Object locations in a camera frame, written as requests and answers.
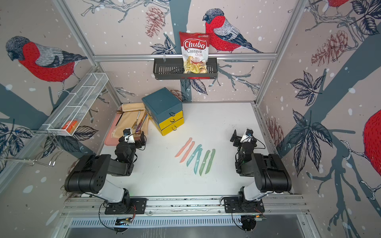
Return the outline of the green fruit knife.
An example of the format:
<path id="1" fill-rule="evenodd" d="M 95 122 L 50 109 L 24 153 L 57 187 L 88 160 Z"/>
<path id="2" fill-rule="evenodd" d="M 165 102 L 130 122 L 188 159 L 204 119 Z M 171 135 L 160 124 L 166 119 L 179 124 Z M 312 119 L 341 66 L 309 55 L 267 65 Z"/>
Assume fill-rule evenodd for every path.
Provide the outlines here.
<path id="1" fill-rule="evenodd" d="M 202 176 L 202 173 L 203 173 L 203 171 L 205 169 L 206 162 L 207 162 L 207 159 L 208 159 L 209 155 L 210 155 L 210 150 L 207 150 L 206 153 L 205 153 L 204 159 L 203 159 L 203 161 L 201 163 L 201 167 L 199 169 L 199 175 L 200 176 Z"/>
<path id="2" fill-rule="evenodd" d="M 212 153 L 211 153 L 211 157 L 210 157 L 210 160 L 209 160 L 209 162 L 208 162 L 208 164 L 207 164 L 207 168 L 206 168 L 206 174 L 208 174 L 209 172 L 210 172 L 210 170 L 211 170 L 211 166 L 212 166 L 212 163 L 213 163 L 213 159 L 214 159 L 214 156 L 215 156 L 215 152 L 216 152 L 216 150 L 215 149 L 213 149 L 212 150 Z"/>

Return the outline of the yellow bottom drawer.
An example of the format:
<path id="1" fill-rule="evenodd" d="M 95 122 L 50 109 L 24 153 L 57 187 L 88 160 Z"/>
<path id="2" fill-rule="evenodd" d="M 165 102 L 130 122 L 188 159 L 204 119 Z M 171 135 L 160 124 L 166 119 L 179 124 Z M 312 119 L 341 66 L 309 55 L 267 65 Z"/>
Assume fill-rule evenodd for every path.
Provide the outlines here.
<path id="1" fill-rule="evenodd" d="M 184 118 L 180 118 L 179 120 L 174 122 L 171 122 L 170 119 L 167 119 L 166 121 L 162 122 L 160 124 L 161 135 L 166 136 L 167 134 L 176 131 L 178 127 L 184 124 L 184 121 Z"/>

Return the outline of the teal fruit knife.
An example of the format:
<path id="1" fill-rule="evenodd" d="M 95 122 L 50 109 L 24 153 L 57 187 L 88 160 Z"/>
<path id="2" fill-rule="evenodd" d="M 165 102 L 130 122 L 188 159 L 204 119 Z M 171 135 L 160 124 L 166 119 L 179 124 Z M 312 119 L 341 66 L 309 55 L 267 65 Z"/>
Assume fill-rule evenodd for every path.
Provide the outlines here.
<path id="1" fill-rule="evenodd" d="M 197 146 L 197 148 L 194 150 L 194 152 L 191 154 L 191 156 L 189 157 L 189 159 L 187 160 L 187 167 L 190 165 L 190 163 L 192 162 L 192 160 L 194 159 L 194 157 L 196 156 L 196 154 L 198 153 L 198 151 L 201 149 L 202 145 L 199 144 Z"/>
<path id="2" fill-rule="evenodd" d="M 195 175 L 197 174 L 201 154 L 202 154 L 202 148 L 200 148 L 197 151 L 196 161 L 195 161 L 195 165 L 194 165 L 194 169 L 193 169 Z"/>

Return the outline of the teal drawer cabinet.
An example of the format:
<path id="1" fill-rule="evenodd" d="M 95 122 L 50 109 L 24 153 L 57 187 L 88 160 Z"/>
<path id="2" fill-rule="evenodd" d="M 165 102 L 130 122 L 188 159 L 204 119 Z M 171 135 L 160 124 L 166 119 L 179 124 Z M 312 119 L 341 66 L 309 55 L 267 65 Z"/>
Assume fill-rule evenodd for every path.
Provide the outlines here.
<path id="1" fill-rule="evenodd" d="M 149 94 L 142 98 L 142 101 L 154 121 L 157 121 L 157 115 L 165 111 L 178 112 L 183 110 L 182 102 L 175 97 L 166 87 Z"/>

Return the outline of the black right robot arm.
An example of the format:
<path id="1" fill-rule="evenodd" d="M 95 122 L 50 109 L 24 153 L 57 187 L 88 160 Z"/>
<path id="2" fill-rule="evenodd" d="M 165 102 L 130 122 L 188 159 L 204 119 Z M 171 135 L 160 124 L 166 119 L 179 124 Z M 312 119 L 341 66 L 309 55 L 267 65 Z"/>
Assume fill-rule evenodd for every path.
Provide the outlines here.
<path id="1" fill-rule="evenodd" d="M 230 142 L 237 147 L 236 173 L 242 177 L 253 177 L 254 182 L 243 186 L 238 192 L 240 202 L 259 201 L 272 193 L 290 192 L 292 181 L 281 158 L 277 154 L 256 153 L 259 140 L 251 129 L 243 136 L 234 131 Z"/>

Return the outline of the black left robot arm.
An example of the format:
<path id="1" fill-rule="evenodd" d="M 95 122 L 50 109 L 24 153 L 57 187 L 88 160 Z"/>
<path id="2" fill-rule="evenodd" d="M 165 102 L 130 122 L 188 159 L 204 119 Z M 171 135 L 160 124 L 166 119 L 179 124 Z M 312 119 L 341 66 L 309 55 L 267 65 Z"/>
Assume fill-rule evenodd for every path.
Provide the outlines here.
<path id="1" fill-rule="evenodd" d="M 138 159 L 137 151 L 145 149 L 146 136 L 142 131 L 132 133 L 131 129 L 125 129 L 123 133 L 115 149 L 116 159 L 110 154 L 82 156 L 65 180 L 65 191 L 92 194 L 108 204 L 130 207 L 128 190 L 114 185 L 106 177 L 132 174 Z"/>

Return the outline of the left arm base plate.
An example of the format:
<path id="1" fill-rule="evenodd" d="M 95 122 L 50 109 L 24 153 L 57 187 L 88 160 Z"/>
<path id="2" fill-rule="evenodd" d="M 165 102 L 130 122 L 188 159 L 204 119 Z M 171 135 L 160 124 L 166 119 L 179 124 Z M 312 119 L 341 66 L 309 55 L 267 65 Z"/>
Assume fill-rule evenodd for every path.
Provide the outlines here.
<path id="1" fill-rule="evenodd" d="M 105 215 L 144 214 L 147 201 L 147 198 L 129 198 L 119 203 L 107 203 Z"/>

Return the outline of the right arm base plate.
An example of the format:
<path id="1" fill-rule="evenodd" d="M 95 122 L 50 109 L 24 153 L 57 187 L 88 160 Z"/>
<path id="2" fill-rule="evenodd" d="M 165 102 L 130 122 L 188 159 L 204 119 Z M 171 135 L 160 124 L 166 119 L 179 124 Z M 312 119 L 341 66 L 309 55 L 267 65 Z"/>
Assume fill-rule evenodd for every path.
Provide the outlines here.
<path id="1" fill-rule="evenodd" d="M 223 197 L 221 204 L 226 213 L 264 213 L 265 208 L 262 200 L 246 201 L 236 196 Z"/>

